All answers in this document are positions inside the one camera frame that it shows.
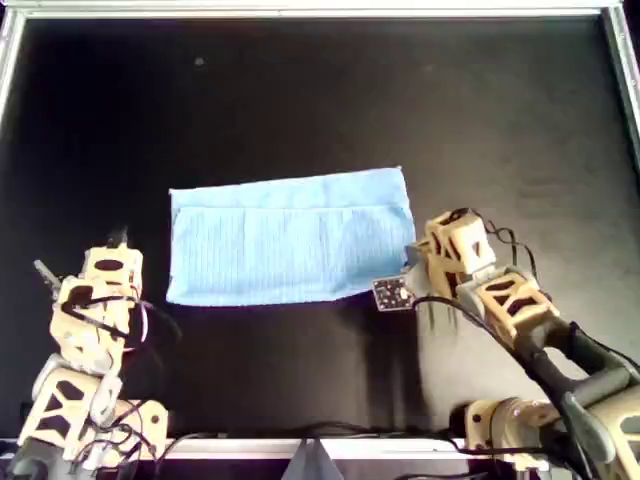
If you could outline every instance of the wire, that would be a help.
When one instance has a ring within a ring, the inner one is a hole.
[[[182,329],[178,326],[178,322],[176,322],[171,315],[162,311],[161,309],[156,307],[154,304],[152,304],[151,302],[147,302],[146,300],[141,300],[139,298],[129,297],[126,295],[109,295],[106,297],[89,299],[85,302],[82,302],[82,304],[79,304],[79,306],[85,308],[91,305],[97,305],[99,303],[109,303],[109,302],[119,302],[119,301],[134,302],[137,305],[140,305],[148,310],[151,310],[171,327],[171,329],[173,330],[173,333],[175,334],[176,341],[182,340]]]
[[[77,320],[83,321],[85,323],[88,323],[89,325],[93,325],[96,328],[99,328],[101,330],[104,330],[105,332],[110,333],[114,337],[124,338],[125,340],[129,337],[126,333],[117,329],[116,327],[107,325],[106,323],[103,323],[100,320],[96,320],[95,318],[89,317],[88,315],[85,315],[84,313],[79,312],[78,310],[76,310],[75,308],[76,306],[78,305],[74,305],[67,300],[62,305],[60,305],[60,310]]]
[[[158,480],[160,478],[160,474],[162,473],[162,466],[164,465],[164,461],[167,458],[167,455],[169,455],[169,453],[171,453],[171,451],[174,450],[180,442],[184,440],[189,440],[192,438],[208,438],[210,436],[211,434],[209,433],[199,432],[199,433],[189,433],[187,435],[183,435],[182,437],[176,438],[173,442],[169,444],[169,446],[165,449],[165,451],[162,452],[162,454],[158,457],[158,460],[156,461],[155,471],[153,473],[153,480]]]
[[[111,446],[111,448],[117,451],[120,455],[124,454],[124,452],[118,448],[119,444],[117,442],[114,442],[113,440],[109,440],[106,438],[97,438],[95,440],[91,440],[84,447],[82,447],[80,451],[77,453],[77,455],[73,458],[73,460],[71,461],[72,471],[75,471],[78,465],[84,461],[84,459],[80,460],[83,455],[89,453],[89,450],[93,448],[95,445],[100,445],[100,444],[109,445]]]
[[[455,473],[451,475],[440,475],[436,473],[405,473],[396,477],[394,480],[471,480],[473,478],[482,478],[488,472],[478,473]]]
[[[485,219],[485,217],[481,215],[478,210],[470,207],[457,208],[456,210],[453,210],[449,215],[449,221],[450,222],[455,221],[467,213],[473,213],[475,216],[480,218],[480,220],[482,220],[482,223],[484,224],[484,229],[488,234],[495,235],[499,242],[504,243],[505,245],[511,246],[511,258],[512,258],[511,262],[514,265],[516,266],[518,265],[518,247],[524,248],[529,257],[529,265],[531,267],[531,273],[536,278],[536,280],[538,279],[538,268],[536,266],[536,260],[535,260],[535,256],[533,255],[533,251],[531,250],[531,248],[529,248],[529,246],[526,243],[518,242],[516,240],[516,234],[513,231],[513,229],[507,228],[507,227],[500,227],[500,228],[496,227],[496,224],[492,220],[488,218]],[[502,238],[503,232],[506,232],[507,235],[509,235],[508,240]]]

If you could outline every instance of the metal frame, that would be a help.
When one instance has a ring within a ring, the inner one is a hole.
[[[0,30],[0,127],[29,19],[545,17],[601,15],[640,165],[640,73],[620,0],[5,0]],[[185,440],[169,458],[288,459],[300,440]],[[334,459],[463,459],[432,439],[326,439]]]

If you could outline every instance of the blue cloth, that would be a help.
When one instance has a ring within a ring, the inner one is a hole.
[[[384,168],[171,190],[167,300],[335,300],[398,273],[415,240],[402,171]]]

